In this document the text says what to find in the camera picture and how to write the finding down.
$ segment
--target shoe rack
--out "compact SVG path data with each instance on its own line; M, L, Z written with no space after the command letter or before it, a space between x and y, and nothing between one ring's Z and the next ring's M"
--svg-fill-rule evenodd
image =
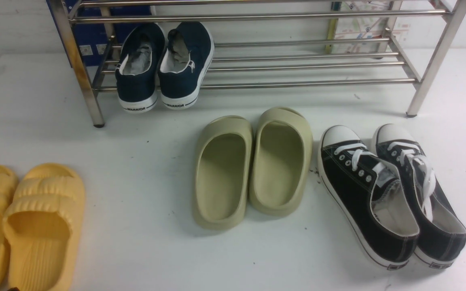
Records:
M202 89L263 89L263 88L285 88L299 86L331 86L331 85L381 85L381 84L411 84L416 93L407 109L407 117L415 117L422 106L429 88L442 65L451 43L458 31L458 28L466 15L466 0L457 0L454 7L451 7L446 0L424 0L429 2L432 9L428 10L401 10L403 1L392 1L389 11L356 11L356 12L326 12L326 13L269 13L269 14L238 14L238 15L151 15L151 16L111 16L110 7L120 6L137 6L137 5L208 5L221 4L251 4L251 3L269 3L269 2L331 2L332 0L78 0L68 13L63 0L47 0L53 11L53 17L57 22L61 40L66 49L68 58L73 67L76 78L79 82L80 89L83 93L85 103L95 127L101 128L105 125L100 106L98 105L98 94L101 92L116 92L115 86L102 86L104 77L114 74L112 68L118 64L118 57L121 45L115 40L114 27L115 23L142 23L142 22L182 22L182 21L264 21L288 19L336 19L336 18L357 18L357 17L379 17L385 18L387 23L383 31L382 38L376 39L333 39L333 40L307 40L307 41L280 41L280 42L242 42L215 44L215 48L239 48L239 47L264 47L264 46L299 46L316 44L325 46L326 44L354 44L358 42L375 42L381 44L379 51L375 53L348 53L348 54L331 54L331 55L283 55L277 57L215 57L212 63L234 63L235 61L266 61L272 65L267 66L233 66L222 67L214 70L210 68L208 73L220 74L221 72L260 72L260 71L283 71L283 70L319 70L333 68L357 68L364 70L369 67L390 67L401 66L407 75L407 78L399 79L359 79L359 80L330 80L330 81L305 81L305 82L272 82L272 83L236 83L236 84L216 84L204 83ZM85 8L100 8L102 16L83 17L80 12ZM404 53L400 44L393 35L393 29L397 17L441 17L446 26L438 45L436 46L429 65L423 75L419 74L413 67L409 58ZM91 82L87 70L82 61L78 44L73 34L73 27L83 24L105 25L106 33L109 38L105 49L104 57L96 75ZM367 61L357 63L328 63L328 64L307 64L307 65L278 65L278 61L298 60L298 59L351 59L366 58ZM380 58L393 58L395 61L375 61Z

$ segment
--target white sole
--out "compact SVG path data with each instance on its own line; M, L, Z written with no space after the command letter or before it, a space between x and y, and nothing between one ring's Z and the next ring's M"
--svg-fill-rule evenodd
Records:
M333 197L335 202L339 205L344 215L348 219L348 222L352 226L352 229L354 230L355 235L357 236L357 239L359 240L359 243L364 250L364 253L366 253L370 257L371 260L377 263L377 265L379 265L380 267L386 268L387 270L394 271L394 270L398 270L398 269L405 267L405 265L409 263L409 260L403 261L401 263L395 263L395 262L386 260L385 258L379 256L376 252L374 252L374 250L370 247L370 245L364 238L364 235L362 235L362 232L359 229L359 226L357 226L357 223L355 223L355 220L353 219L352 215L350 214L350 212L348 212L346 207L344 207L344 204L342 203L340 197L337 195L337 193L333 189L332 184L330 183L330 181L328 180L325 174L325 170L323 169L323 162L321 159L321 148L323 145L323 139L327 131L328 130L326 130L321 136L320 146L318 149L318 171L320 172L320 178L323 184L325 185L330 195Z
M199 97L199 91L202 85L202 81L204 79L204 76L206 75L206 72L208 71L208 68L211 65L211 61L213 60L213 53L215 52L215 43L213 42L213 37L210 31L208 30L208 28L205 27L205 29L208 32L208 35L210 36L210 41L211 41L210 54L206 58L204 67L202 68L202 71L199 74L199 78L197 79L197 87L195 88L194 92L192 92L188 96L181 97L181 98L168 98L167 96L164 96L161 93L161 101L163 101L163 104L166 107L172 110L183 110L183 109L192 107L192 105L195 104L195 102L197 101L197 98Z
M127 102L123 101L118 97L120 101L120 105L122 106L123 110L129 114L142 114L146 111L152 110L157 103L157 90L154 90L154 94L149 98L139 101L139 102Z
M440 261L431 258L430 256L427 256L422 250L420 250L419 247L416 247L415 249L415 255L417 258L422 261L422 263L428 265L430 268L437 269L437 270L442 270L442 269L447 269L448 267L451 267L453 265L455 259L451 261Z

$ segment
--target white floor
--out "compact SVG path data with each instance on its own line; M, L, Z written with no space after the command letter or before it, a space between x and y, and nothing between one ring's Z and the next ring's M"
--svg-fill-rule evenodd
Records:
M410 54L424 66L429 58L429 51ZM421 114L406 119L413 94L411 85L203 91L189 110L158 105L138 116L109 94L100 98L106 127L95 129L64 55L4 55L0 164L23 176L36 164L61 162L83 177L87 205L73 291L466 290L466 248L445 271L414 257L399 271L374 267L314 173L289 217L249 206L239 226L209 232L191 216L199 131L228 114L256 125L262 112L284 105L309 120L316 140L335 124L364 139L381 124L407 127L466 225L466 50L449 53Z

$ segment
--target canvas sneaker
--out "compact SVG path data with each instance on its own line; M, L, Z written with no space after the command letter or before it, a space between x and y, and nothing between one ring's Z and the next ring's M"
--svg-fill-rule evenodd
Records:
M125 39L116 66L116 86L120 105L138 114L154 108L157 102L156 69L165 48L165 35L155 23L136 27Z
M337 125L322 135L318 170L364 252L388 270L404 267L420 230L396 167L370 153L351 129Z
M420 144L402 127L386 124L373 136L372 151L398 167L402 186L420 226L415 254L434 269L452 265L466 243L456 217Z
M170 109L195 104L215 45L200 22L182 22L168 33L168 46L159 64L161 100Z

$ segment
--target blue box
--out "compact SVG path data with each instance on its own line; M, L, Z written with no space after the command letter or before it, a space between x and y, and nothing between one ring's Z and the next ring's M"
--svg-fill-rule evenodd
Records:
M76 0L65 0L68 12L71 11L72 6ZM125 7L111 7L112 16L146 16L151 15L150 6L125 6ZM86 8L80 16L102 16L100 8ZM119 43L122 43L127 35L139 24L138 23L117 23L113 24L116 32L116 38ZM102 61L102 55L98 53L98 47L103 48L107 44L107 35L103 24L78 24L74 27L74 37L78 46L85 46L88 48L87 52L92 55L83 55L82 59L86 66L98 66Z

